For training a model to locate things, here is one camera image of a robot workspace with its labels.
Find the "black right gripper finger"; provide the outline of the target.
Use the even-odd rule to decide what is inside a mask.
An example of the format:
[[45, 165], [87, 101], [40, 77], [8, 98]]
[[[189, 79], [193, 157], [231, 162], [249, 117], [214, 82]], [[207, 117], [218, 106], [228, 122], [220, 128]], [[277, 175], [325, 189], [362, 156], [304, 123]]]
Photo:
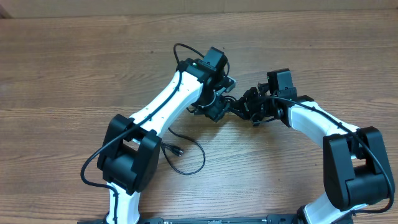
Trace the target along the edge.
[[235, 101], [233, 101], [231, 103], [230, 108], [233, 108], [233, 109], [247, 109], [248, 108], [247, 101], [248, 101], [247, 98], [240, 97], [240, 99], [235, 100]]
[[234, 108], [230, 108], [229, 111], [243, 120], [251, 120], [251, 115], [247, 111], [240, 111]]

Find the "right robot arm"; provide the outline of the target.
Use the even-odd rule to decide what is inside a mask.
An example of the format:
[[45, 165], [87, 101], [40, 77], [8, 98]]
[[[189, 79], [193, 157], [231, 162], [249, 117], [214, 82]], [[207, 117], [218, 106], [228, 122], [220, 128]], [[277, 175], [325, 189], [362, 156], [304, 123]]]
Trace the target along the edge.
[[255, 126], [280, 120], [323, 150], [324, 194], [295, 215], [269, 215], [268, 223], [352, 223], [358, 213], [392, 207], [395, 184], [381, 132], [345, 123], [298, 96], [288, 68], [267, 73], [267, 83], [233, 100], [230, 110]]

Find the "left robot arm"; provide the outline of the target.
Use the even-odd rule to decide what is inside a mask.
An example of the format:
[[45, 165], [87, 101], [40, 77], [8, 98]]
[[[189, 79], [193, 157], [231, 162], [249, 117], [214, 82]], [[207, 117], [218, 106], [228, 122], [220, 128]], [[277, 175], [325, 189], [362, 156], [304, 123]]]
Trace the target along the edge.
[[97, 167], [110, 193], [105, 223], [137, 223], [141, 192], [157, 169], [162, 136], [189, 106], [194, 114], [219, 121], [229, 108], [222, 93], [235, 86], [226, 55], [211, 47], [206, 55], [177, 62], [170, 83], [143, 109], [110, 122]]

